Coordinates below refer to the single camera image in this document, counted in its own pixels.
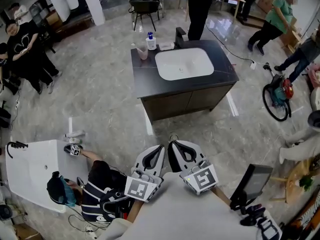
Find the hand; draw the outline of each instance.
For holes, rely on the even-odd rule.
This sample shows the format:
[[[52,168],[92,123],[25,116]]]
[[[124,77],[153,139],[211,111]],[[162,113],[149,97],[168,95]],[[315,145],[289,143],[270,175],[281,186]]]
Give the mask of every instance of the hand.
[[[290,29],[290,25],[287,21],[284,23],[284,27],[287,31]]]

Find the sink cabinet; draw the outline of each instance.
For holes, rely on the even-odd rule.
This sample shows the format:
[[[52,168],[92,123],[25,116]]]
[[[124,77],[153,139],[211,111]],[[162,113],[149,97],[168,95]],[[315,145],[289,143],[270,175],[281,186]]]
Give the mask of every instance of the sink cabinet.
[[[176,117],[202,110],[212,110],[234,84],[199,89],[175,94],[162,94],[141,98],[151,121]]]

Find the white sink basin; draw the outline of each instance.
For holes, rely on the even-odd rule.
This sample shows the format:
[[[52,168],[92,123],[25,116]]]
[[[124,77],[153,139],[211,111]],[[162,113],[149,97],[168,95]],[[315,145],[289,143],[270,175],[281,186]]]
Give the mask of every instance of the white sink basin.
[[[155,63],[160,76],[168,81],[208,76],[215,70],[207,53],[200,48],[159,52]]]
[[[80,177],[88,182],[86,158],[72,156],[64,151],[68,142],[48,140],[28,143],[27,148],[9,147],[13,158],[5,154],[10,190],[18,196],[44,208],[64,213],[64,205],[53,202],[47,191],[52,173],[59,171],[65,179],[77,182]]]

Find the black cap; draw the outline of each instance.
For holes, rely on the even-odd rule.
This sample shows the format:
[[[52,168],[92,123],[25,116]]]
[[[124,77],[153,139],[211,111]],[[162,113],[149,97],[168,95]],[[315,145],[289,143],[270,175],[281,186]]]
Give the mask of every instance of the black cap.
[[[59,177],[58,171],[52,173],[52,178],[46,184],[46,190],[48,191],[51,200],[54,201],[56,204],[67,204],[65,186]]]

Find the black faucet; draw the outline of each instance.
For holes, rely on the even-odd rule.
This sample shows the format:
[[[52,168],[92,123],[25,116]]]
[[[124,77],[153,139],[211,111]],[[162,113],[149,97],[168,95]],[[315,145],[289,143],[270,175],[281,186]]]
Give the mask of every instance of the black faucet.
[[[175,28],[175,48],[181,49],[183,48],[185,41],[182,37],[183,35],[186,35],[186,32],[181,27]]]

